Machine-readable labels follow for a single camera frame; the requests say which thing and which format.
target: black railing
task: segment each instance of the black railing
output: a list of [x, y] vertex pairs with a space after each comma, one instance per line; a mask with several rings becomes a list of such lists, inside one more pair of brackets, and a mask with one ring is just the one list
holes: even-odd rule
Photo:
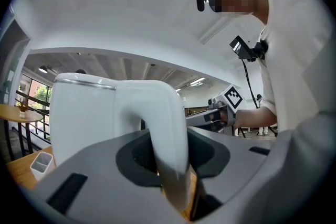
[[[19, 92], [19, 91], [16, 91], [16, 93], [18, 95], [24, 97], [24, 98], [27, 98], [29, 100], [32, 100], [32, 101], [36, 102], [38, 104], [41, 104], [41, 105], [44, 105], [44, 106], [47, 106], [47, 107], [50, 106], [50, 103], [38, 100], [38, 99], [36, 99], [34, 97], [26, 95], [25, 93], [22, 93], [22, 92]], [[35, 122], [35, 124], [30, 123], [29, 125], [31, 125], [32, 127], [35, 128], [35, 132], [32, 132], [31, 130], [29, 130], [30, 133], [33, 134], [33, 135], [35, 135], [39, 139], [47, 142], [48, 144], [51, 144], [50, 141], [47, 140], [47, 135], [50, 137], [50, 134], [48, 132], [46, 132], [46, 126], [49, 126], [49, 124], [46, 123], [46, 116], [49, 116], [49, 113], [48, 113], [49, 110], [46, 110], [46, 109], [36, 109], [36, 108], [32, 108], [32, 107], [29, 107], [28, 109], [29, 110], [33, 110], [33, 111], [35, 111], [35, 112], [37, 112], [37, 113], [39, 113], [39, 114], [41, 114], [43, 116], [43, 119], [39, 121], [39, 122], [41, 122], [43, 124], [43, 130], [37, 126], [37, 122]], [[39, 131], [43, 132], [43, 138], [38, 135]]]

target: person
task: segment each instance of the person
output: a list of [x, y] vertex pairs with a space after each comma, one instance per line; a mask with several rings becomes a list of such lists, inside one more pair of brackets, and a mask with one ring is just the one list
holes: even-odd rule
[[[261, 96], [261, 94], [258, 94], [257, 95], [257, 101], [258, 101], [258, 105], [259, 105], [259, 108], [261, 107], [261, 101], [263, 100], [263, 97]], [[260, 127], [259, 128], [259, 132], [258, 132], [258, 135], [267, 135], [268, 133], [268, 127]]]
[[[265, 25], [259, 40], [268, 44], [265, 59], [258, 59], [264, 91], [261, 107], [238, 110], [234, 129], [275, 123], [280, 132], [294, 129], [330, 104], [323, 100], [324, 94], [317, 94], [322, 89], [316, 83], [320, 76], [317, 59], [326, 46], [333, 46], [335, 29], [322, 0], [216, 0], [217, 3], [224, 12], [258, 18]], [[227, 121], [223, 111], [221, 121]]]
[[86, 74], [85, 70], [83, 69], [78, 69], [75, 73]]

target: black cable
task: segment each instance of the black cable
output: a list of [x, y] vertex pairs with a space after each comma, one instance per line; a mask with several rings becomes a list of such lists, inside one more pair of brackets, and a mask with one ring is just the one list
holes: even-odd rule
[[[253, 92], [252, 92], [252, 88], [251, 88], [251, 84], [250, 84], [250, 79], [249, 79], [249, 77], [248, 77], [248, 72], [247, 72], [246, 65], [245, 65], [245, 63], [244, 63], [243, 60], [242, 60], [242, 62], [243, 62], [243, 65], [244, 65], [245, 75], [246, 75], [246, 80], [247, 80], [248, 87], [250, 88], [250, 92], [251, 92], [251, 95], [252, 95], [252, 99], [253, 99], [254, 105], [255, 105], [256, 108], [258, 109], [259, 107], [258, 107], [258, 105], [257, 105], [256, 99], [254, 98], [254, 95], [253, 95]], [[278, 132], [275, 132], [271, 126], [268, 126], [268, 128], [274, 133], [275, 137], [278, 136]]]
[[243, 65], [244, 65], [244, 69], [245, 69], [245, 75], [246, 75], [246, 80], [247, 80], [247, 84], [250, 88], [250, 92], [251, 92], [251, 95], [252, 95], [252, 99], [253, 99], [253, 102], [254, 102], [254, 105], [256, 106], [256, 108], [258, 108], [258, 105], [257, 105], [257, 102], [256, 102], [256, 99], [254, 98], [254, 95], [253, 95], [253, 92], [252, 92], [252, 88], [251, 88], [251, 84], [250, 84], [250, 79], [248, 77], [248, 72], [247, 72], [247, 68], [246, 68], [246, 65], [244, 63], [244, 61], [242, 60], [243, 62]]
[[243, 135], [243, 137], [246, 138], [245, 133], [243, 132], [243, 129], [242, 128], [239, 128], [239, 129], [240, 129], [241, 134]]

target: tree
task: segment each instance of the tree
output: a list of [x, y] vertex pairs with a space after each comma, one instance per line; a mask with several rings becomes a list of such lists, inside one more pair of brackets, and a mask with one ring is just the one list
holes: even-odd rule
[[[19, 92], [22, 92], [21, 85], [19, 85]], [[16, 101], [16, 106], [19, 106], [20, 104], [21, 104], [21, 102]]]
[[49, 102], [50, 101], [50, 96], [51, 96], [51, 88], [49, 88], [48, 91], [48, 96], [47, 96], [47, 86], [43, 85], [41, 87], [39, 87], [34, 95], [34, 98], [41, 100], [41, 101], [46, 101]]

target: window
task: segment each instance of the window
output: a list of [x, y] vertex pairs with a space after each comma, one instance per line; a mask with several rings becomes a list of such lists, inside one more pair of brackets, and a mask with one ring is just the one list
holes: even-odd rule
[[[50, 99], [51, 99], [51, 92], [52, 92], [52, 88], [41, 83], [38, 82], [24, 74], [21, 75], [21, 80], [20, 80], [20, 84], [19, 84], [19, 92], [22, 92], [30, 97], [33, 97], [35, 99], [37, 99], [37, 102], [33, 101], [33, 100], [28, 100], [28, 105], [35, 109], [35, 110], [40, 110], [43, 113], [47, 113], [49, 114], [48, 110], [49, 110], [49, 106], [45, 105], [44, 102], [50, 103]], [[17, 100], [22, 100], [24, 97], [17, 94]], [[44, 120], [36, 122], [34, 125], [36, 127], [38, 127], [40, 130], [43, 130], [47, 133], [50, 133], [50, 129], [49, 129], [49, 116], [44, 115]], [[44, 137], [44, 132], [40, 131], [37, 128], [34, 128], [33, 126], [30, 125], [29, 127], [30, 131], [33, 132], [34, 134], [40, 136], [40, 137]], [[46, 137], [44, 137], [44, 139], [49, 139], [49, 135], [47, 134]]]

